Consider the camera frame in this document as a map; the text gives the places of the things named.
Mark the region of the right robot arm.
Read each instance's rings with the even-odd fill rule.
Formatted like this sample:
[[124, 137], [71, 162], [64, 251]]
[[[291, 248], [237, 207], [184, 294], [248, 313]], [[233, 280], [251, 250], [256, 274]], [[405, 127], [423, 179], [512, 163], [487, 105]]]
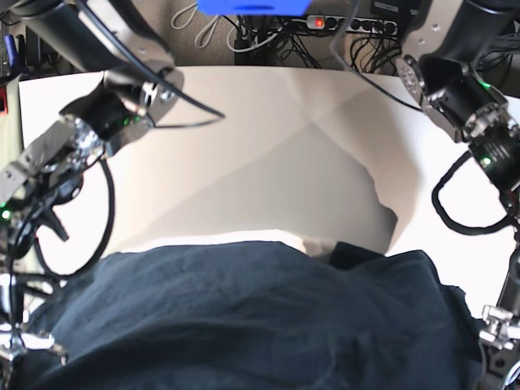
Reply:
[[11, 389], [31, 352], [67, 360], [66, 350], [47, 332], [24, 330], [24, 298], [54, 298], [64, 275], [44, 267], [19, 272], [15, 263], [37, 249], [37, 230], [60, 239], [67, 231], [54, 212], [81, 191], [84, 174], [102, 168], [108, 215], [102, 238], [81, 267], [90, 270], [108, 246], [115, 223], [115, 184], [109, 157], [142, 138], [179, 100], [184, 77], [167, 44], [129, 1], [4, 1], [75, 68], [101, 72], [89, 94], [68, 103], [57, 120], [1, 172], [1, 386]]

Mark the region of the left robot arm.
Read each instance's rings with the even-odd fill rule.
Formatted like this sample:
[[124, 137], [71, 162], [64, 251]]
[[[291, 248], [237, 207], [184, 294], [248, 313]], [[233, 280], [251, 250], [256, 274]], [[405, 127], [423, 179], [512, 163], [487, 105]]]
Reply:
[[[505, 217], [488, 227], [467, 227], [452, 220], [431, 200], [451, 230], [487, 235], [519, 226], [519, 123], [502, 92], [486, 83], [476, 63], [519, 11], [516, 1], [425, 1], [401, 41], [396, 69], [425, 114], [454, 141], [465, 143], [464, 159], [474, 159], [498, 190]], [[509, 258], [507, 275], [495, 305], [483, 309], [479, 333], [483, 360], [479, 389], [519, 386], [519, 254]]]

